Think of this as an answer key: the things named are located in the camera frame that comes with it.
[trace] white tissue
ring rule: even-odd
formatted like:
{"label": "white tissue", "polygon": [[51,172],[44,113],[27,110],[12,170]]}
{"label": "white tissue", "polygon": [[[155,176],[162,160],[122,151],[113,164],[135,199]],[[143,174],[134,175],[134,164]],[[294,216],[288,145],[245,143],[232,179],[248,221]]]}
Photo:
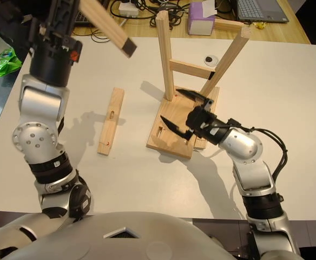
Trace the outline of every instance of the white tissue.
{"label": "white tissue", "polygon": [[214,0],[206,0],[202,2],[202,17],[207,18],[211,15],[216,15],[217,10],[215,10]]}

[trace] wooden block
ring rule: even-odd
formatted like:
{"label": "wooden block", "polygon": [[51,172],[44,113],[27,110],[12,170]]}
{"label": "wooden block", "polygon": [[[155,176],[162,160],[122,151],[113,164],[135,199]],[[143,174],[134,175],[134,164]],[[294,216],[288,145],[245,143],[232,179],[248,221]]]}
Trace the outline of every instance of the wooden block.
{"label": "wooden block", "polygon": [[209,79],[214,73],[213,69],[205,68],[202,66],[190,64],[187,62],[170,60],[170,69],[175,72],[185,73],[191,76],[201,77],[203,79]]}
{"label": "wooden block", "polygon": [[[217,106],[217,100],[218,100],[218,95],[219,95],[219,87],[215,87],[212,89],[211,93],[209,94],[209,98],[214,100],[213,104],[211,105],[211,112],[215,113],[216,111],[216,106]],[[207,145],[207,141],[204,138],[196,138],[195,139],[195,144],[194,148],[195,149],[205,149]]]}
{"label": "wooden block", "polygon": [[156,25],[158,32],[160,56],[163,67],[165,97],[168,101],[171,101],[175,94],[175,87],[173,72],[170,68],[170,59],[172,58],[172,54],[168,11],[160,11],[157,14]]}
{"label": "wooden block", "polygon": [[222,78],[224,73],[227,71],[227,69],[230,67],[232,62],[235,60],[237,55],[240,53],[242,48],[247,43],[247,41],[249,40],[250,34],[251,34],[251,31],[248,27],[241,28],[236,38],[233,40],[232,44],[229,46],[224,56],[218,63],[215,74],[212,76],[210,80],[208,80],[205,83],[205,85],[201,89],[200,93],[202,95],[208,96],[210,94],[212,89],[216,86],[218,81]]}
{"label": "wooden block", "polygon": [[136,49],[135,43],[113,20],[97,0],[80,0],[79,10],[102,31],[125,55],[131,57]]}
{"label": "wooden block", "polygon": [[160,116],[164,116],[180,127],[181,131],[186,131],[187,115],[194,108],[194,102],[182,95],[177,95],[172,101],[163,98],[154,120],[151,133],[146,147],[178,155],[187,159],[192,157],[196,136],[192,136],[189,141],[171,132],[163,123]]}
{"label": "wooden block", "polygon": [[106,114],[102,133],[99,139],[98,153],[108,155],[114,143],[117,123],[120,118],[120,111],[124,97],[124,90],[114,88],[111,95],[110,104]]}
{"label": "wooden block", "polygon": [[217,30],[224,31],[239,31],[245,24],[238,21],[229,21],[224,19],[216,19],[214,23],[214,28]]}

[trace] tissue box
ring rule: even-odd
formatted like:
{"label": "tissue box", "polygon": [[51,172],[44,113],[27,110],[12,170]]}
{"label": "tissue box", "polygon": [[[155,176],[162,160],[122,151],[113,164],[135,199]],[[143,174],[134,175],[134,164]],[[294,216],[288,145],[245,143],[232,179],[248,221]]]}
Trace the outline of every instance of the tissue box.
{"label": "tissue box", "polygon": [[188,34],[211,35],[215,16],[202,17],[202,2],[193,2],[189,6]]}

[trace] table surface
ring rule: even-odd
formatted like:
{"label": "table surface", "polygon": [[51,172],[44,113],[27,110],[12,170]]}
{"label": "table surface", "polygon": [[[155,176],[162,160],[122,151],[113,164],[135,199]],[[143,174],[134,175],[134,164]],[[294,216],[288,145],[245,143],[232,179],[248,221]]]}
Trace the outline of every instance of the table surface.
{"label": "table surface", "polygon": [[[84,44],[83,54],[70,75],[60,141],[90,186],[92,211],[243,218],[245,208],[225,152],[209,144],[191,160],[183,160],[146,148],[164,90],[157,38],[134,38],[138,49],[130,59],[111,42],[78,40]],[[230,43],[172,38],[173,58],[202,66],[206,55],[220,58]],[[11,143],[19,122],[21,77],[28,72],[29,61],[0,118],[0,211],[40,211],[34,176]],[[180,73],[174,73],[174,79],[177,86],[196,90],[205,82]],[[96,151],[113,87],[126,93],[115,142],[105,157]],[[220,119],[233,117],[244,126],[268,128],[283,138],[289,150],[288,164],[278,178],[283,207],[290,219],[316,219],[316,45],[249,41],[219,87]],[[281,152],[270,139],[259,137],[263,159],[274,169]]]}
{"label": "table surface", "polygon": [[[291,6],[287,0],[277,0],[286,16],[289,19],[288,23],[267,23],[265,29],[260,30],[256,28],[253,24],[249,25],[252,30],[251,40],[256,41],[271,41],[271,42],[291,42],[291,43],[306,43],[310,44],[299,20],[297,19],[295,13],[293,12]],[[189,3],[189,0],[181,0],[180,5]],[[227,1],[224,1],[222,5],[222,10],[228,10]],[[114,5],[114,12],[118,13],[119,2]],[[151,13],[147,11],[140,11],[139,16],[149,16]],[[235,19],[235,17],[226,14],[220,14],[221,16],[229,19]],[[114,17],[118,23],[122,22],[122,18]],[[224,30],[213,30],[210,36],[200,36],[200,35],[188,35],[187,31],[188,15],[185,14],[182,18],[180,25],[175,26],[171,31],[171,37],[178,38],[215,38],[215,39],[233,39],[236,36],[235,32],[224,31]],[[130,37],[157,37],[156,28],[149,26],[149,19],[146,20],[128,20],[123,26],[125,32]],[[89,28],[75,28],[74,32],[76,34],[84,35],[89,34]]]}

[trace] yellow object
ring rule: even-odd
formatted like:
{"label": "yellow object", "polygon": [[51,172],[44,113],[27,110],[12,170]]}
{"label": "yellow object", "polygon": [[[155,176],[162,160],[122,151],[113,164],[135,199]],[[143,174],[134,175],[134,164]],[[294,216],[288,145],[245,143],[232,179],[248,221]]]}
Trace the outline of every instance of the yellow object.
{"label": "yellow object", "polygon": [[258,29],[264,29],[266,27],[266,22],[258,22],[258,23],[253,23],[255,27]]}

